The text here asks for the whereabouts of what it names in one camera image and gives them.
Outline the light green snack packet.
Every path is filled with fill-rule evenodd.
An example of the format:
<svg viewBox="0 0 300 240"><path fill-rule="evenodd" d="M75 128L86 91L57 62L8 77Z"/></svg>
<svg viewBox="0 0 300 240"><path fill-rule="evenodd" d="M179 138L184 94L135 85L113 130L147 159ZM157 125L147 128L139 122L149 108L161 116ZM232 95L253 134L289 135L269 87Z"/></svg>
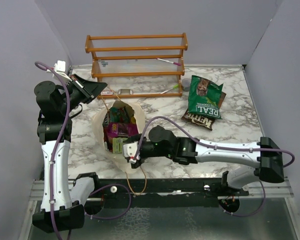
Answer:
<svg viewBox="0 0 300 240"><path fill-rule="evenodd" d="M115 137L112 139L112 153L120 154L122 153L123 144L127 140L127 137Z"/></svg>

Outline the magenta candy bag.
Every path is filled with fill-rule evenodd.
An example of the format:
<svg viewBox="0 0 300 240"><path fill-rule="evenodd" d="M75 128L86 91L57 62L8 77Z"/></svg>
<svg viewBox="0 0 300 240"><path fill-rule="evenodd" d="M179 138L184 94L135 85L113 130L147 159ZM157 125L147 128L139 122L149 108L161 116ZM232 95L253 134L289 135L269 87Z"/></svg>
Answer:
<svg viewBox="0 0 300 240"><path fill-rule="evenodd" d="M109 138L117 138L134 136L139 132L137 126L133 123L112 122L108 125L106 133Z"/></svg>

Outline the beige paper bag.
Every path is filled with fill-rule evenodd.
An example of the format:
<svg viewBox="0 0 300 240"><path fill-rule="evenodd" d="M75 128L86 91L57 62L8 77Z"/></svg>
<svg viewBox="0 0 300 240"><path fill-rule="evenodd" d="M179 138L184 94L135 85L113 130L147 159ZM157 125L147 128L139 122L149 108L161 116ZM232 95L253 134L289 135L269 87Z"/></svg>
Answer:
<svg viewBox="0 0 300 240"><path fill-rule="evenodd" d="M103 108L102 110L100 110L98 113L96 113L93 118L92 118L92 123L91 123L91 128L92 128L92 132L95 136L95 140L96 142L101 146L101 148L103 150L106 151L106 147L105 147L105 141L104 141L104 130L102 129L102 123L103 120L106 116L106 114L109 112L109 110L111 109L111 107L124 107L125 105L127 105L128 107L131 107L132 112L133 112L133 116L135 117L136 120L136 126L138 130L141 130L141 132L144 130L145 127L145 113L142 110L141 106L136 103L126 103L124 101L121 100L121 98L119 97L119 95L113 91L109 86L107 87L116 97L117 100L110 103L109 105L106 104L103 95L101 94L101 100L105 105L105 108ZM147 187L147 176L145 171L141 168L141 171L144 175L145 178L145 183L144 183L144 187L143 190L139 193L134 192L133 188L130 185L130 181L129 181L129 176L128 174L133 174L136 172L135 169L132 169L129 161L127 161L123 154L114 154L114 153L110 153L109 151L106 151L108 157L116 164L116 166L122 170L123 172L125 172L126 174L126 180L127 180L127 184L128 187L130 189L130 191L135 195L135 196L140 196L142 195Z"/></svg>

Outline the brown kettle chips bag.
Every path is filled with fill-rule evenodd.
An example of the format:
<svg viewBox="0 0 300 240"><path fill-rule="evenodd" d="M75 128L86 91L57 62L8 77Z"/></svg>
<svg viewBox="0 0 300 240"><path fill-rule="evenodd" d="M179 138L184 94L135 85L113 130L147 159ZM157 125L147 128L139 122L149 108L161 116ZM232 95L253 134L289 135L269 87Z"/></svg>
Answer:
<svg viewBox="0 0 300 240"><path fill-rule="evenodd" d="M188 106L181 117L183 121L204 127L210 131L217 119L221 118L220 106L225 99L226 93L223 91L212 91L209 95L204 95L204 91L192 88L188 95Z"/></svg>

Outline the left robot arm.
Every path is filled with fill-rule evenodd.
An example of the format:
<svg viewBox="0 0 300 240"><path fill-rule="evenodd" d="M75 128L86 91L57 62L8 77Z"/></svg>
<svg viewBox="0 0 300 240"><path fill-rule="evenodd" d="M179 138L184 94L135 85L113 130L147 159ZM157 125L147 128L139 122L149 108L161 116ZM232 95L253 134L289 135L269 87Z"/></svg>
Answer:
<svg viewBox="0 0 300 240"><path fill-rule="evenodd" d="M73 127L70 112L80 104L92 102L106 87L105 82L85 80L74 74L67 83L43 81L34 88L40 108L37 135L44 160L44 189L40 211L33 215L32 224L46 233L82 228L88 197L100 193L95 172L79 174L69 187Z"/></svg>

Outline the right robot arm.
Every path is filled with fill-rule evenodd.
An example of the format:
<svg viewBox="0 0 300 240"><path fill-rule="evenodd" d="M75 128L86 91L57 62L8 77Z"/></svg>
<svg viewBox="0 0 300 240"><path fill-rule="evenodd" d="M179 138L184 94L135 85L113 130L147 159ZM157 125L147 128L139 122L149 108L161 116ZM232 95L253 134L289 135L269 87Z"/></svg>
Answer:
<svg viewBox="0 0 300 240"><path fill-rule="evenodd" d="M250 143L217 143L178 137L158 125L147 137L137 134L125 140L122 154L133 169L140 167L145 159L156 157L165 157L181 165L208 162L240 165L222 175L219 189L226 196L257 181L280 184L285 180L281 150L269 137Z"/></svg>

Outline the green real chips bag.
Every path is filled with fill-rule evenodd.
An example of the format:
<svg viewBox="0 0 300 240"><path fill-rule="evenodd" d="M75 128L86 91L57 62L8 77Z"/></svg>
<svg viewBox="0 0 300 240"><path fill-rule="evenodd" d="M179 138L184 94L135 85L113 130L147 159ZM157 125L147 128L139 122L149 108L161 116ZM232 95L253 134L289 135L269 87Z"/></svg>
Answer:
<svg viewBox="0 0 300 240"><path fill-rule="evenodd" d="M192 75L188 94L188 112L212 119L221 119L219 102L223 84Z"/></svg>

